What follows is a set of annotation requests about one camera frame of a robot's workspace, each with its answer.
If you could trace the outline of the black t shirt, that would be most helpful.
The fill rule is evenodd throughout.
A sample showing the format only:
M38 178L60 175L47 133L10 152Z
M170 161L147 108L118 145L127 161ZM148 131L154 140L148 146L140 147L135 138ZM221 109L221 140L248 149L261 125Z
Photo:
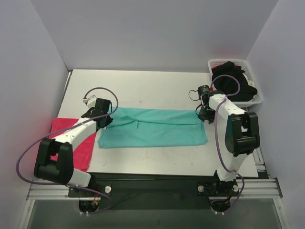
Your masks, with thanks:
M240 84L240 91L237 95L229 96L228 98L232 102L247 102L253 99L257 94L257 89L248 85L243 73L241 66L235 65L233 62L226 62L219 65L213 72L212 81L215 89L223 92L225 95L234 94L238 90L238 84L233 79L235 78ZM215 80L219 75L230 75L233 78L223 76Z

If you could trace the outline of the teal t shirt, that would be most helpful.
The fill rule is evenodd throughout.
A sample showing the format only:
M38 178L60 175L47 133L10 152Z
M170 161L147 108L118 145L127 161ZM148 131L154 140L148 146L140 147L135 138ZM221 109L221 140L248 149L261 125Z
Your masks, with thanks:
M118 108L102 131L99 148L199 146L203 122L191 110Z

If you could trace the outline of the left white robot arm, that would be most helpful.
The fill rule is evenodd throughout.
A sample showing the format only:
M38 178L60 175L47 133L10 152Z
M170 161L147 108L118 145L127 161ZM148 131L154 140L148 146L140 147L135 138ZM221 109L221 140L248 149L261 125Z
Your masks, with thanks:
M109 125L113 119L108 112L109 100L92 96L86 102L89 110L81 116L73 129L39 144L34 167L34 176L62 185L78 186L83 195L89 197L96 192L96 184L89 173L74 167L73 152L89 136Z

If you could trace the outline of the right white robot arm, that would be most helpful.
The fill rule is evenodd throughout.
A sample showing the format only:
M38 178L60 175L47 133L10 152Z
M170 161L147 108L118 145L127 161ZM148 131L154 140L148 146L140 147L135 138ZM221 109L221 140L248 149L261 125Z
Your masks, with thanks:
M198 118L209 124L214 123L216 150L221 166L216 171L218 179L212 181L211 189L215 194L221 195L228 189L227 182L236 179L244 160L260 145L258 116L239 108L225 94L208 85L198 87L197 93L201 101ZM216 123L219 117L226 121L226 156L222 156L220 152Z

